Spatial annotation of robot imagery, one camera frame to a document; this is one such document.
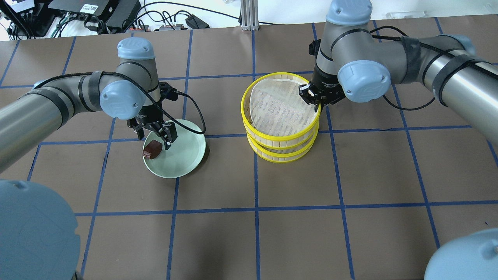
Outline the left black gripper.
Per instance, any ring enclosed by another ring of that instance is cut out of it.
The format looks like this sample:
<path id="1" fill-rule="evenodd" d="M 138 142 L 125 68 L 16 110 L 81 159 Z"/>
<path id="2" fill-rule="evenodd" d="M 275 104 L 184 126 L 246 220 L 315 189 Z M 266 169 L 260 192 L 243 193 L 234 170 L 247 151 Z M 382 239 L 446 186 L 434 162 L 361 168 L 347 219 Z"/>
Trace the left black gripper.
<path id="1" fill-rule="evenodd" d="M 160 103 L 158 106 L 143 106 L 135 117 L 127 120 L 127 126 L 135 131 L 138 140 L 144 139 L 145 129 L 153 131 L 163 143 L 163 149 L 166 151 L 178 138 L 175 123 L 164 121 Z"/>

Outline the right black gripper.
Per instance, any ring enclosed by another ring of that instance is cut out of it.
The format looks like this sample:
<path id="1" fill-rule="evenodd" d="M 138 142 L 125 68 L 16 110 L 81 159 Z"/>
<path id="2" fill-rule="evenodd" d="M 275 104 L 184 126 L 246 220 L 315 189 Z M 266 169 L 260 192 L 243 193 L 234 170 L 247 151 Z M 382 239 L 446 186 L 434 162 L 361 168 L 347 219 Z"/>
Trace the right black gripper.
<path id="1" fill-rule="evenodd" d="M 334 105 L 345 99 L 338 76 L 328 74 L 319 68 L 314 69 L 312 79 L 308 84 L 299 85 L 299 96 L 306 104 L 314 107 L 315 113 L 321 110 L 321 106 Z"/>

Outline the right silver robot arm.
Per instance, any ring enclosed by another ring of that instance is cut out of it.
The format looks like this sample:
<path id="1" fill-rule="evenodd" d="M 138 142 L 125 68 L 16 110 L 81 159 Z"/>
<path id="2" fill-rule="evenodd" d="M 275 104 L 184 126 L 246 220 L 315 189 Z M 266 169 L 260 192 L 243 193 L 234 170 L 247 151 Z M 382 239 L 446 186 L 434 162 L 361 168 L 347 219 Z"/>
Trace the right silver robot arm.
<path id="1" fill-rule="evenodd" d="M 381 37 L 368 31 L 372 3 L 333 0 L 310 103 L 365 103 L 418 82 L 465 126 L 386 131 L 331 128 L 331 148 L 351 278 L 497 279 L 497 228 L 445 242 L 458 214 L 497 205 L 497 68 L 468 38 Z M 425 266 L 403 275 L 409 264 Z"/>

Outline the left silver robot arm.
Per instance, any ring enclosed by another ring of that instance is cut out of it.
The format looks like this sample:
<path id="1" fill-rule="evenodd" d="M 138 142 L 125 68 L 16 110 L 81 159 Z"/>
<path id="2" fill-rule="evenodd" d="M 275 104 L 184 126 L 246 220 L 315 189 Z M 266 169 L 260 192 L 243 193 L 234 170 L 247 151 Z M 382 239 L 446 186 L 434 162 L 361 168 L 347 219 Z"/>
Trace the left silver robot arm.
<path id="1" fill-rule="evenodd" d="M 177 138 L 162 101 L 154 48 L 145 38 L 117 45 L 115 72 L 65 74 L 37 83 L 1 109 L 1 171 L 79 113 L 103 111 L 125 119 L 139 139 L 154 132 L 164 149 Z M 25 180 L 1 180 L 1 279 L 76 278 L 80 236 L 74 211 L 54 190 Z"/>

